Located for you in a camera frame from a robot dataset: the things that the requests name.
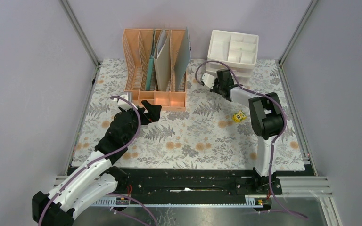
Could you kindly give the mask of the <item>teal folder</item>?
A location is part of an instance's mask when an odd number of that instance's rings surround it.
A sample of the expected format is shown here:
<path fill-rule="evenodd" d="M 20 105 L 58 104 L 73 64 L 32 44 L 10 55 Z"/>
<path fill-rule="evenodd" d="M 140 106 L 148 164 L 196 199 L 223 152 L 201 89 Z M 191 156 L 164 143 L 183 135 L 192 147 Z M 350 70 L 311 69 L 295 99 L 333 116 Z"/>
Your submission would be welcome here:
<path fill-rule="evenodd" d="M 155 33 L 156 33 L 155 30 L 153 30 L 152 44 L 151 44 L 151 50 L 150 50 L 150 55 L 149 55 L 149 61 L 148 61 L 147 80 L 146 80 L 146 87 L 145 87 L 146 91 L 150 90 L 151 78 L 152 78 L 152 74 L 153 74 L 153 66 L 154 66 L 153 55 L 154 55 L 154 50 L 155 50 Z"/>

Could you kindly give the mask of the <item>white plastic drawer unit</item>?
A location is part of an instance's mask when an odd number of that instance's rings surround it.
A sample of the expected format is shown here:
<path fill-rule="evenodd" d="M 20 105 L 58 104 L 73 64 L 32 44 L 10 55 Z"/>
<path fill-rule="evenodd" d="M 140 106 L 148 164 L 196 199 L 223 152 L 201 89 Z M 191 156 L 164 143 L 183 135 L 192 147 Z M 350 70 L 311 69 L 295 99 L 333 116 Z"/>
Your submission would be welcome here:
<path fill-rule="evenodd" d="M 216 75 L 216 71 L 225 67 L 215 63 L 220 61 L 232 69 L 239 83 L 247 85 L 257 62 L 258 46 L 258 35 L 212 30 L 206 72 Z"/>

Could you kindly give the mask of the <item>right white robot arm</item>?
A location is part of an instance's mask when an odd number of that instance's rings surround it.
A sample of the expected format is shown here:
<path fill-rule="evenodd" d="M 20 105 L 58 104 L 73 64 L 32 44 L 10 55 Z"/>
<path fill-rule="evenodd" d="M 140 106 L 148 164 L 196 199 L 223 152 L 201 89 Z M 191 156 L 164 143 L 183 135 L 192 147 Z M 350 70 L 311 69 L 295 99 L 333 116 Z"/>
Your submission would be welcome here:
<path fill-rule="evenodd" d="M 201 80 L 211 92 L 249 108 L 251 127 L 258 137 L 258 159 L 254 166 L 258 177 L 252 180 L 251 187 L 258 194 L 265 193 L 270 188 L 267 177 L 275 177 L 275 140 L 286 127 L 285 112 L 277 93 L 260 94 L 235 84 L 228 69 L 218 70 L 216 76 L 204 73 Z"/>

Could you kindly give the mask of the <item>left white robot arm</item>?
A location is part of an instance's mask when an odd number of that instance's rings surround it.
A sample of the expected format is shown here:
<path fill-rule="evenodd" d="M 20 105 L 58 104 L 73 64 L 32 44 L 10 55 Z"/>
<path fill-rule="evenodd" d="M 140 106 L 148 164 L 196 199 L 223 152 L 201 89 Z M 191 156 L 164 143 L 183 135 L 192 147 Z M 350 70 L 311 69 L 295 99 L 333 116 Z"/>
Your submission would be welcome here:
<path fill-rule="evenodd" d="M 70 176 L 47 193 L 32 198 L 32 219 L 40 226 L 71 226 L 77 217 L 100 198 L 127 189 L 127 175 L 114 164 L 137 138 L 140 128 L 160 119 L 161 105 L 143 100 L 135 106 L 123 97 L 104 137 L 90 156 Z"/>

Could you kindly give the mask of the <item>light blue folder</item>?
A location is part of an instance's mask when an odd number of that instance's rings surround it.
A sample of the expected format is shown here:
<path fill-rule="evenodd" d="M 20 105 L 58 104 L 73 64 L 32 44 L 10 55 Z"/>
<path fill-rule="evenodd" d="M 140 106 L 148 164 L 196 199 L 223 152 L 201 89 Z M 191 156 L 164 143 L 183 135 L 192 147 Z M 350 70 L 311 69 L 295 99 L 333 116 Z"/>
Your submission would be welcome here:
<path fill-rule="evenodd" d="M 179 87 L 184 78 L 184 74 L 187 70 L 190 59 L 191 59 L 191 46 L 190 46 L 189 30 L 188 27 L 186 27 L 177 54 L 177 59 L 174 65 L 175 91 L 179 91 Z"/>

